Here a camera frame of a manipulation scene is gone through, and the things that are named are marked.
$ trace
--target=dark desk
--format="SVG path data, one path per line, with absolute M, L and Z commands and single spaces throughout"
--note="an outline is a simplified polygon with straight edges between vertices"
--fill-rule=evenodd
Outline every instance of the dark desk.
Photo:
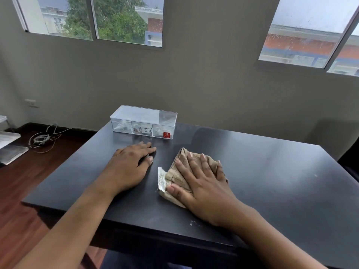
M 108 123 L 23 201 L 51 227 L 117 148 L 140 141 L 157 147 L 154 163 L 137 187 L 112 202 L 92 245 L 159 253 L 183 265 L 220 260 L 224 268 L 223 262 L 255 262 L 236 236 L 157 194 L 157 167 L 168 170 L 185 147 L 221 160 L 237 198 L 314 258 L 326 266 L 359 268 L 359 183 L 321 147 L 310 144 L 181 123 L 174 139 L 164 140 L 116 133 Z

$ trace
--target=table top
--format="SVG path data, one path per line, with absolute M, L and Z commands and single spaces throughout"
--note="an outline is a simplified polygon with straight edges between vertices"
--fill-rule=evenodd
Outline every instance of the table top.
M 143 181 L 122 193 L 104 219 L 218 245 L 233 234 L 206 224 L 157 193 L 158 168 L 179 149 L 220 160 L 242 202 L 326 266 L 359 268 L 359 183 L 320 146 L 177 123 L 173 140 L 112 131 L 106 124 L 23 201 L 68 210 L 101 173 L 116 149 L 140 141 L 157 147 Z

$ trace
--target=wooden floor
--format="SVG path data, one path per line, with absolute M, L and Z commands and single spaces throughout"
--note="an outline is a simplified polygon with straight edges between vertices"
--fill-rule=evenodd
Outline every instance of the wooden floor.
M 18 143 L 26 145 L 35 133 L 22 134 Z M 36 211 L 20 201 L 86 141 L 63 135 L 48 153 L 29 150 L 0 168 L 0 269 L 13 268 L 48 232 Z M 99 268 L 106 250 L 90 246 L 87 253 Z

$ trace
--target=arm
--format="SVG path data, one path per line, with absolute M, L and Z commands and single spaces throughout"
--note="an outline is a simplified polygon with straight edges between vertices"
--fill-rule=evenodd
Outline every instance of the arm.
M 272 227 L 254 208 L 240 202 L 229 188 L 221 164 L 216 177 L 203 154 L 200 157 L 202 167 L 195 163 L 191 153 L 187 158 L 193 174 L 179 160 L 176 166 L 194 196 L 175 184 L 166 190 L 196 216 L 239 235 L 268 268 L 326 268 Z
M 151 143 L 118 149 L 101 175 L 47 235 L 17 264 L 23 268 L 78 268 L 112 199 L 139 184 L 153 162 Z

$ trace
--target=orange building wall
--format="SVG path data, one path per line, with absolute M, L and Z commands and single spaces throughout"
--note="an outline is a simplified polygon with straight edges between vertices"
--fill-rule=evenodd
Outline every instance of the orange building wall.
M 151 32 L 162 33 L 163 20 L 148 18 L 147 30 Z
M 329 55 L 335 47 L 335 43 L 268 34 L 264 46 L 273 49 Z M 338 57 L 359 59 L 359 47 L 345 45 Z

